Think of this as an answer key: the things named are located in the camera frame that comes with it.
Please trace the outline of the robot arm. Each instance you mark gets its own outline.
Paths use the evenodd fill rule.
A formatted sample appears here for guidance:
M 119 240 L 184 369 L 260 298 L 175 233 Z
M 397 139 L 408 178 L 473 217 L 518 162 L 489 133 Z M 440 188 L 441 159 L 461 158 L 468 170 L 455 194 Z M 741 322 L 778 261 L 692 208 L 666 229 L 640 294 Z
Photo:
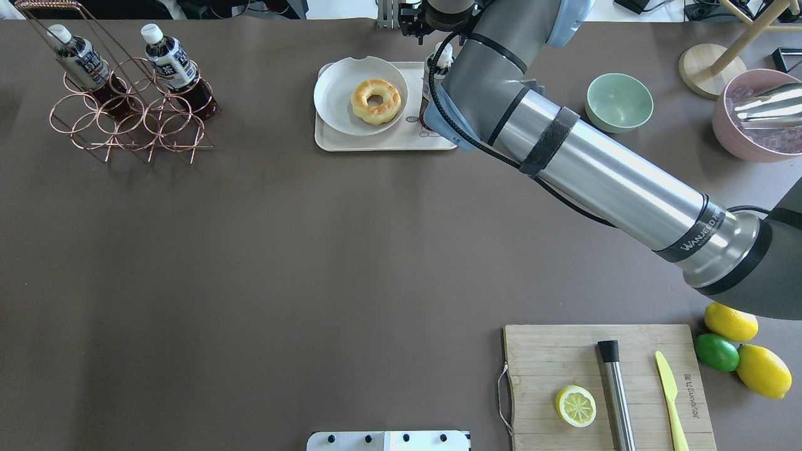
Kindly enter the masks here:
M 731 213 L 524 81 L 542 46 L 564 46 L 591 8 L 590 1 L 399 4 L 404 35 L 446 31 L 465 39 L 444 80 L 430 85 L 424 122 L 458 147 L 487 152 L 558 189 L 572 209 L 678 266 L 700 294 L 799 320 L 800 184 L 764 218 Z

